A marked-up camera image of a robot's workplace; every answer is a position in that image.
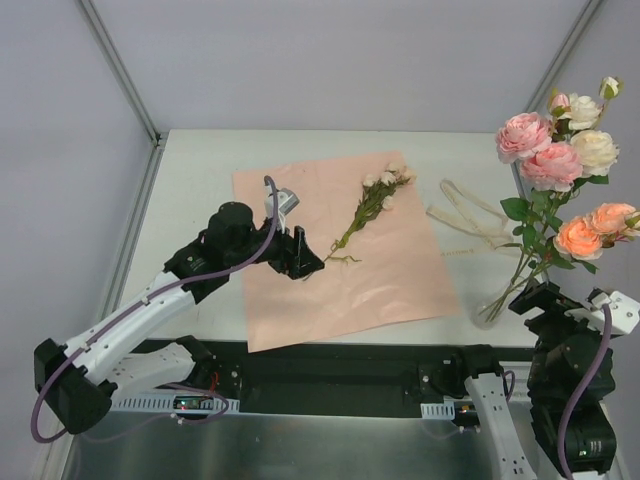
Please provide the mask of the peach rose stem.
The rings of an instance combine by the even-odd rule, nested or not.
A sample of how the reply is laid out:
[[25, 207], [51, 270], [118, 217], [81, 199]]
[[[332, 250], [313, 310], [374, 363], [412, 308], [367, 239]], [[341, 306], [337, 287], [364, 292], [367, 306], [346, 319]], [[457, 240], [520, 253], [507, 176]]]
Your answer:
[[509, 219], [519, 223], [515, 228], [519, 240], [509, 244], [520, 253], [511, 279], [522, 276], [526, 284], [552, 267], [571, 270], [581, 265], [595, 273], [595, 261], [605, 250], [639, 236], [639, 210], [625, 203], [604, 203], [569, 221], [556, 216], [555, 198], [543, 204], [509, 198], [501, 206]]

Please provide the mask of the pink wrapping paper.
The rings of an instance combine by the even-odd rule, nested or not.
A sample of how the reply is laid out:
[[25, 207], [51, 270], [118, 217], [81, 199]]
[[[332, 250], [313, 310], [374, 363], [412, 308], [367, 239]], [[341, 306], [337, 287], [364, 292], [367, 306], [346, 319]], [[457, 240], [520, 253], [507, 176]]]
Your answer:
[[325, 263], [311, 277], [291, 280], [269, 266], [242, 274], [248, 346], [257, 352], [357, 333], [379, 326], [460, 313], [454, 285], [414, 184], [399, 189], [389, 209], [351, 235], [333, 258], [333, 243], [354, 219], [366, 179], [406, 166], [399, 152], [305, 161], [237, 172], [238, 201], [264, 212], [269, 175], [292, 190], [298, 206], [287, 216], [301, 226]]

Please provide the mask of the cream ribbon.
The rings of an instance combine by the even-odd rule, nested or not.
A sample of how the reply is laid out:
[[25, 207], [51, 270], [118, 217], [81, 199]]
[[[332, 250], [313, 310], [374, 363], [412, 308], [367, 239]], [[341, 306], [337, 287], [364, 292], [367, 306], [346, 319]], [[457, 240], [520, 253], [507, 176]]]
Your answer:
[[[503, 212], [450, 179], [441, 180], [439, 187], [456, 210], [456, 214], [446, 212], [435, 205], [429, 205], [426, 209], [429, 217], [467, 236], [480, 239], [486, 251], [511, 257], [517, 256], [515, 248], [509, 247], [514, 238], [507, 231], [510, 219]], [[498, 223], [495, 225], [481, 223], [468, 204], [495, 217]]]

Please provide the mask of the artificial rose bouquet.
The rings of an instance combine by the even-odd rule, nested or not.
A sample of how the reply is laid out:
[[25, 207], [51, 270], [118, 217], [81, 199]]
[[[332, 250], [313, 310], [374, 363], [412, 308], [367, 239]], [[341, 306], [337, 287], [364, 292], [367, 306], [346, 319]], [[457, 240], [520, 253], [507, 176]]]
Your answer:
[[370, 222], [376, 220], [384, 211], [394, 206], [395, 193], [415, 182], [417, 175], [413, 170], [399, 163], [391, 162], [380, 174], [367, 174], [361, 182], [362, 193], [358, 201], [353, 219], [346, 231], [331, 245], [323, 261], [340, 262], [344, 264], [358, 263], [352, 255], [340, 256], [351, 237], [362, 231]]

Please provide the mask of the pink rose stem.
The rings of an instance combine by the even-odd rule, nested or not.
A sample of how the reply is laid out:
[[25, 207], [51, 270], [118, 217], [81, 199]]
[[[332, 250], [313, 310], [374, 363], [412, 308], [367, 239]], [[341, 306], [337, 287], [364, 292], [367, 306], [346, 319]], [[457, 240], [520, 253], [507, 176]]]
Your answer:
[[[550, 114], [546, 118], [536, 112], [518, 114], [496, 133], [496, 149], [499, 159], [515, 167], [530, 190], [527, 198], [513, 198], [537, 204], [555, 198], [559, 210], [578, 193], [584, 178], [576, 151], [568, 143], [554, 141], [552, 127]], [[513, 242], [519, 240], [515, 228], [511, 232]]]

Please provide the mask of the cream white rose stem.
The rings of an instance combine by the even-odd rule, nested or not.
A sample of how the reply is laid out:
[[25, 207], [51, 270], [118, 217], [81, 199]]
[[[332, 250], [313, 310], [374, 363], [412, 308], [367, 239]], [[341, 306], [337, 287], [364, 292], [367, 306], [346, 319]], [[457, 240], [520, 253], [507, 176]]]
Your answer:
[[585, 182], [606, 184], [611, 167], [619, 157], [613, 137], [600, 130], [604, 114], [612, 100], [619, 97], [624, 83], [619, 77], [606, 76], [599, 87], [600, 102], [588, 95], [551, 91], [547, 112], [552, 119], [552, 139], [568, 143], [581, 161]]

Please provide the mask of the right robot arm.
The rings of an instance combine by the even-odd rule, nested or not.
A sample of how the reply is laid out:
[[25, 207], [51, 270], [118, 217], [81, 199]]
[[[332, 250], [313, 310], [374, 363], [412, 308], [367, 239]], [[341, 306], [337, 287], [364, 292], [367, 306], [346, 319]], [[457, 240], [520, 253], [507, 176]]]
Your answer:
[[531, 280], [510, 303], [524, 314], [536, 338], [526, 383], [534, 439], [541, 454], [531, 465], [508, 409], [506, 371], [489, 345], [456, 349], [449, 363], [433, 370], [431, 387], [454, 399], [470, 397], [480, 428], [487, 435], [492, 475], [496, 479], [587, 479], [611, 469], [617, 451], [614, 430], [601, 402], [615, 388], [613, 352], [609, 347], [613, 319], [602, 309], [602, 330], [578, 319], [577, 302], [559, 286]]

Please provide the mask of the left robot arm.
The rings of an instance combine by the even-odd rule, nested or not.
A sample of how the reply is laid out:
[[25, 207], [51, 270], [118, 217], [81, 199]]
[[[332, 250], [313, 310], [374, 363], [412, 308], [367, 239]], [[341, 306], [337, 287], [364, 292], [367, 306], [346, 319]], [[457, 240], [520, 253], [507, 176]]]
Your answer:
[[323, 261], [306, 242], [305, 231], [288, 229], [286, 216], [298, 205], [286, 189], [265, 200], [261, 227], [249, 206], [227, 202], [206, 229], [179, 249], [132, 301], [97, 325], [62, 344], [47, 339], [34, 350], [38, 398], [31, 416], [34, 438], [42, 406], [48, 406], [66, 433], [95, 426], [117, 401], [138, 392], [175, 383], [184, 389], [213, 391], [220, 367], [204, 344], [191, 335], [147, 354], [134, 348], [160, 326], [201, 303], [250, 265], [266, 263], [292, 280], [315, 273]]

